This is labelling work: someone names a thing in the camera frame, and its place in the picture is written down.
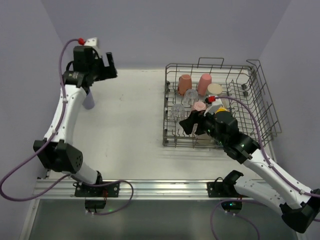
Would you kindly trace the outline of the pink faceted mug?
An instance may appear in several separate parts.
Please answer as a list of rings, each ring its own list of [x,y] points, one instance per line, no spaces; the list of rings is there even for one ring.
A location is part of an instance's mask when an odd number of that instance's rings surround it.
[[[193,104],[192,108],[191,108],[191,111],[198,111],[198,112],[201,112],[201,111],[205,111],[207,109],[207,105],[202,102],[202,101],[197,101]]]

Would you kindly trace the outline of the clear textured glass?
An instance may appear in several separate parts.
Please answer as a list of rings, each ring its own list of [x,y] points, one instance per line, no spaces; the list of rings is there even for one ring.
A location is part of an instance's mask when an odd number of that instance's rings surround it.
[[[180,122],[186,117],[185,107],[182,104],[174,104],[170,108],[169,119],[175,122]]]

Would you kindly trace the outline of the yellow mug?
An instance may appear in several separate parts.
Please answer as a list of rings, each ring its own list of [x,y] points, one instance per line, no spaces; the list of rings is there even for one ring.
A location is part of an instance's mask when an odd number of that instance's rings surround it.
[[[220,107],[220,108],[216,111],[216,113],[219,113],[219,112],[228,112],[228,110],[227,110],[226,108],[224,108],[224,107]]]

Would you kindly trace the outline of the lavender plastic cup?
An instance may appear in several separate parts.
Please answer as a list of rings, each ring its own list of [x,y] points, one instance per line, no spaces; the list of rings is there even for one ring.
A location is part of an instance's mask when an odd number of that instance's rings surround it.
[[[89,91],[82,103],[86,110],[91,110],[95,107],[95,100],[91,91]]]

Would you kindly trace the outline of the beige plastic cup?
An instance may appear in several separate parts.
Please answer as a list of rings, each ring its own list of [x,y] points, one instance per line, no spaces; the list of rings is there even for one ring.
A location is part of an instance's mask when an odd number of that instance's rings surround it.
[[[213,144],[212,138],[207,134],[198,135],[196,137],[196,143],[199,146],[211,146]]]

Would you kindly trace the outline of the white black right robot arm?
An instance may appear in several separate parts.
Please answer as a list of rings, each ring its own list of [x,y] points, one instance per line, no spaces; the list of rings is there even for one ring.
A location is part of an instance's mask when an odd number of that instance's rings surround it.
[[[216,139],[233,160],[258,174],[267,185],[261,185],[233,170],[223,180],[226,191],[250,197],[281,215],[294,231],[305,233],[320,212],[320,190],[297,181],[269,157],[259,143],[240,132],[233,115],[220,110],[214,114],[192,111],[179,122],[186,134],[194,126],[196,134]]]

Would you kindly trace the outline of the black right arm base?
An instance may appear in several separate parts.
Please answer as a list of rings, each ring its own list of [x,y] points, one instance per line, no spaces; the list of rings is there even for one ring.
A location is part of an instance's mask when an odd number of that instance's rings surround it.
[[[236,181],[243,177],[244,174],[232,170],[225,178],[218,177],[215,181],[206,183],[206,189],[209,198],[236,198],[237,200],[242,199],[242,195],[236,192],[234,187]],[[222,209],[227,213],[238,214],[242,210],[242,202],[235,200],[228,200],[220,204]]]

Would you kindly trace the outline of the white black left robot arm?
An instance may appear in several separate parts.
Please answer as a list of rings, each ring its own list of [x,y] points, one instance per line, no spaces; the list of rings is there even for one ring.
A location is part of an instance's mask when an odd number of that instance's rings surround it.
[[[100,185],[102,177],[99,171],[84,162],[83,153],[73,145],[74,129],[93,83],[118,76],[111,52],[106,53],[106,59],[108,66],[94,47],[74,47],[73,61],[62,74],[60,97],[52,122],[43,139],[33,143],[33,150],[46,169],[69,174],[87,185]]]

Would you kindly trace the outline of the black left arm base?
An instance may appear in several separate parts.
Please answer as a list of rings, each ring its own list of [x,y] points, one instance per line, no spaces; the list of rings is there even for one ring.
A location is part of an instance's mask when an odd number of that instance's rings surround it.
[[[119,196],[120,183],[112,183],[102,187],[91,187],[78,182],[74,182],[72,185],[75,187],[74,196],[85,198],[84,207],[88,212],[102,211],[107,205],[108,198]]]

